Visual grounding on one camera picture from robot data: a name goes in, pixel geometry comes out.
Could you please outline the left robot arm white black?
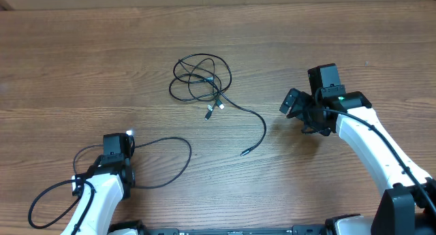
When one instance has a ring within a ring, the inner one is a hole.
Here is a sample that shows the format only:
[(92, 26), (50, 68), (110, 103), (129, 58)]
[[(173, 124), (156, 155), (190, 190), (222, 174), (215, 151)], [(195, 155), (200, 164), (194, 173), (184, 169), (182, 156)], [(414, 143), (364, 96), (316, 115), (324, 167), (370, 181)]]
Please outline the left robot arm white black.
[(64, 234), (146, 234), (141, 221), (112, 224), (117, 205), (135, 186), (131, 157), (134, 139), (127, 133), (106, 134), (103, 154), (89, 169), (72, 177), (80, 201)]

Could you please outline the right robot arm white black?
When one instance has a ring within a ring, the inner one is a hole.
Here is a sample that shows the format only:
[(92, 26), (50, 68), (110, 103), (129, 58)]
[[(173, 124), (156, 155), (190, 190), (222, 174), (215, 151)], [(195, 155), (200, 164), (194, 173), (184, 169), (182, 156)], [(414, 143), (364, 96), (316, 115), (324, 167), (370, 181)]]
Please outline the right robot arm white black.
[(434, 234), (435, 179), (414, 163), (380, 123), (371, 102), (345, 90), (334, 63), (307, 72), (310, 93), (290, 89), (280, 111), (303, 134), (337, 134), (358, 156), (381, 195), (375, 216), (341, 215), (293, 234)]

